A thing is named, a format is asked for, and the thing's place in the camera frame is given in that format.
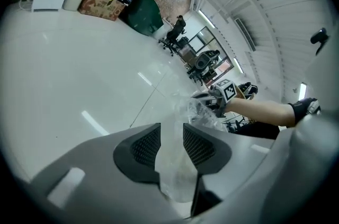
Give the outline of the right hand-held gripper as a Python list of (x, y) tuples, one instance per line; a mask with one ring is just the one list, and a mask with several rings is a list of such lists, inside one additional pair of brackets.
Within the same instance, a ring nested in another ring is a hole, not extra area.
[(218, 118), (224, 118), (227, 103), (237, 95), (235, 84), (224, 79), (210, 86), (209, 93), (197, 93), (192, 95), (195, 99), (210, 99), (204, 102), (205, 106), (213, 110)]

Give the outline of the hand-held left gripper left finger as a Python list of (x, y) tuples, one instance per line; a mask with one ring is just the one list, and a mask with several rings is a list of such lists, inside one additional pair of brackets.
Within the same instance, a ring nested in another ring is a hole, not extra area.
[(155, 171), (159, 123), (85, 141), (32, 180), (57, 222), (180, 222)]

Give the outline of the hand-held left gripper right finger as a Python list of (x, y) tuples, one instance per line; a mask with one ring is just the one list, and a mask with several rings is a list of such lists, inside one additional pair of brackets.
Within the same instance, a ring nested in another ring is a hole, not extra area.
[(261, 165), (272, 145), (272, 140), (185, 123), (183, 146), (198, 172), (191, 216), (211, 209), (237, 191)]

